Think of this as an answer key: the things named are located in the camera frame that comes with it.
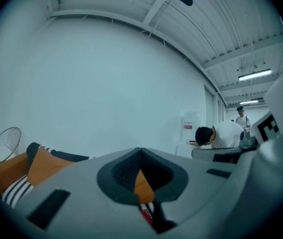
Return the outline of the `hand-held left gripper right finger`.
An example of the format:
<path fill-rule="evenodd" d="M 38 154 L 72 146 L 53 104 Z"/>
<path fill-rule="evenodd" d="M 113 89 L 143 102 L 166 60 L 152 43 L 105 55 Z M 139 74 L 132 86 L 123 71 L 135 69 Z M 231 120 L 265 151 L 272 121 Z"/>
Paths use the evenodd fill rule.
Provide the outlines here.
<path fill-rule="evenodd" d="M 141 229 L 141 239 L 283 238 L 283 135 L 244 153 L 237 164 L 188 160 L 184 192 L 161 205 L 174 226 Z"/>

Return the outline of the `orange cushion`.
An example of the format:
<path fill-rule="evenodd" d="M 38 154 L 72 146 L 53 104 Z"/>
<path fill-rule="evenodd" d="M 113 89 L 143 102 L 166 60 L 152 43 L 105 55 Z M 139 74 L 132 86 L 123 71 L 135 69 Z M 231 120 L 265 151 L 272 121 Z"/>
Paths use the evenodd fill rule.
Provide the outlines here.
<path fill-rule="evenodd" d="M 154 201 L 154 191 L 141 170 L 136 177 L 134 194 L 138 196 L 139 204 L 147 204 Z"/>
<path fill-rule="evenodd" d="M 36 187 L 54 174 L 74 163 L 75 162 L 55 157 L 43 147 L 40 147 L 30 166 L 27 181 L 32 186 Z"/>

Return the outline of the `white cabinet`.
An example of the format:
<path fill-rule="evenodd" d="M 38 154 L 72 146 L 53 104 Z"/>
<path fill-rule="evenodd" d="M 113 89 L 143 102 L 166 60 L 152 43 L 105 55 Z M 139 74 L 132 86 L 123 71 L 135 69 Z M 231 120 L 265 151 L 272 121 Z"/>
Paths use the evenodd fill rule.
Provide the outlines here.
<path fill-rule="evenodd" d="M 195 132 L 201 126 L 201 117 L 198 111 L 186 112 L 182 117 L 181 139 L 177 144 L 176 155 L 191 158 L 195 148 Z"/>

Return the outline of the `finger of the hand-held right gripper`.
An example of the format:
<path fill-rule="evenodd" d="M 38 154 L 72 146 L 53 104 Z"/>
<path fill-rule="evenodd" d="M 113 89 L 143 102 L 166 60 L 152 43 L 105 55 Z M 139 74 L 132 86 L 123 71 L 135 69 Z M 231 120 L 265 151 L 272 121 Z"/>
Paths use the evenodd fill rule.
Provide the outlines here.
<path fill-rule="evenodd" d="M 191 153 L 193 159 L 222 162 L 237 163 L 243 151 L 239 148 L 221 148 L 221 149 L 194 149 Z"/>

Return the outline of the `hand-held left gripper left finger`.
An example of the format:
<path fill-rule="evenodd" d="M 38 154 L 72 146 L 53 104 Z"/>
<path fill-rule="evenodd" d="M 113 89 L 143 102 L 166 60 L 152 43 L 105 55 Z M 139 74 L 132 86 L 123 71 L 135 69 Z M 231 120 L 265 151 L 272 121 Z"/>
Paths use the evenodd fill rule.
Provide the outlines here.
<path fill-rule="evenodd" d="M 15 207 L 24 217 L 22 231 L 30 239 L 155 239 L 137 206 L 114 202 L 97 183 L 100 168 L 130 151 L 76 162 L 36 186 Z M 27 218 L 55 189 L 70 194 L 43 230 Z"/>

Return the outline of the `orange sofa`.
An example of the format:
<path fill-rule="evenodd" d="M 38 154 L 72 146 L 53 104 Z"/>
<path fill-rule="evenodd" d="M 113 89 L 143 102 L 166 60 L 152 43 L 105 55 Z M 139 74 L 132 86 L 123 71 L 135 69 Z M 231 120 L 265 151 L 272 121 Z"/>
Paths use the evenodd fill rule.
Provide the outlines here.
<path fill-rule="evenodd" d="M 26 152 L 0 164 L 0 193 L 26 169 Z"/>

